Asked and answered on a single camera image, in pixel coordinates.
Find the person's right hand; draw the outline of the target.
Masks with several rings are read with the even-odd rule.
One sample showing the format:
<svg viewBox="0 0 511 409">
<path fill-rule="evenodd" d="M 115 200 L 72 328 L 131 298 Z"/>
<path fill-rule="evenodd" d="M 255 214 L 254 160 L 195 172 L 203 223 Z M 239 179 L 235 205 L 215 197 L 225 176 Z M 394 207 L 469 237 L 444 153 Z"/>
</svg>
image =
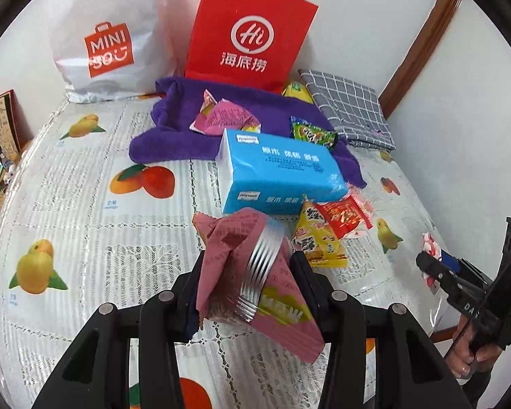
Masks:
<svg viewBox="0 0 511 409">
<path fill-rule="evenodd" d="M 470 349 L 470 343 L 475 337 L 472 324 L 467 329 L 468 318 L 460 316 L 456 331 L 453 334 L 455 345 L 450 349 L 446 357 L 446 363 L 451 373 L 457 379 L 466 378 L 472 371 L 488 372 L 492 370 L 503 350 L 496 344 L 487 344 L 476 353 Z"/>
</svg>

